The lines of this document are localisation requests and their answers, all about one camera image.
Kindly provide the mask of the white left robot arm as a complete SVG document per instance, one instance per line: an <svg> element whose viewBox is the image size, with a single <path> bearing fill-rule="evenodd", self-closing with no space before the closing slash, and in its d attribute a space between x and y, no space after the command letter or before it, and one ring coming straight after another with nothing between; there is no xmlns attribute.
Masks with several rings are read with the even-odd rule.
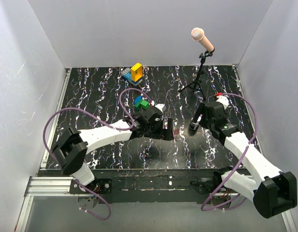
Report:
<svg viewBox="0 0 298 232"><path fill-rule="evenodd" d="M86 193L93 193L97 189L97 181L85 163L85 156L100 147L135 138L173 140L173 119L164 118L164 110L165 105L158 104L108 126L89 130L68 128L52 146L51 153L63 175L72 176Z"/></svg>

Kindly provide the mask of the white vitamin pill bottle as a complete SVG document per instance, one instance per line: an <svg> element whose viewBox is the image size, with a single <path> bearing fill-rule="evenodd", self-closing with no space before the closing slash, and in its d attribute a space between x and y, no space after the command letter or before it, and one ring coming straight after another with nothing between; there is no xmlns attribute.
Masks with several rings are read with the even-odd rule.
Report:
<svg viewBox="0 0 298 232"><path fill-rule="evenodd" d="M189 124L189 129L188 129L188 133L189 135L193 136L196 134L198 128L199 128L199 123L202 119L202 115L198 116L198 117L193 117L193 119L191 120L190 124Z"/></svg>

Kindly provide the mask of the red weekly pill organizer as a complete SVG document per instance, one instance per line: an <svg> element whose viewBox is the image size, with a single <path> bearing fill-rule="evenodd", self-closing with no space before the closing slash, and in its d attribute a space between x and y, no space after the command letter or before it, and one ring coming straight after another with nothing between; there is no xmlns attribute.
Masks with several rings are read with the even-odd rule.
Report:
<svg viewBox="0 0 298 232"><path fill-rule="evenodd" d="M175 130L173 131L173 135L174 135L174 136L177 136L178 134L180 134L180 129L175 129Z"/></svg>

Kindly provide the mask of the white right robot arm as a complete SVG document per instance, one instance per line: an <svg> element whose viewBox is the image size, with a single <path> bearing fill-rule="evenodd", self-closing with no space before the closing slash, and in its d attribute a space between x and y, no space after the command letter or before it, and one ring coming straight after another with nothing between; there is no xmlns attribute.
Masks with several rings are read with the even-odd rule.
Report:
<svg viewBox="0 0 298 232"><path fill-rule="evenodd" d="M208 103L201 102L190 128L193 131L198 127L210 130L215 139L236 155L252 178L241 175L235 168L225 167L214 172L213 187L218 192L232 189L243 195L265 218L295 208L298 203L296 177L271 164L249 143L245 133L226 119L227 106L225 97Z"/></svg>

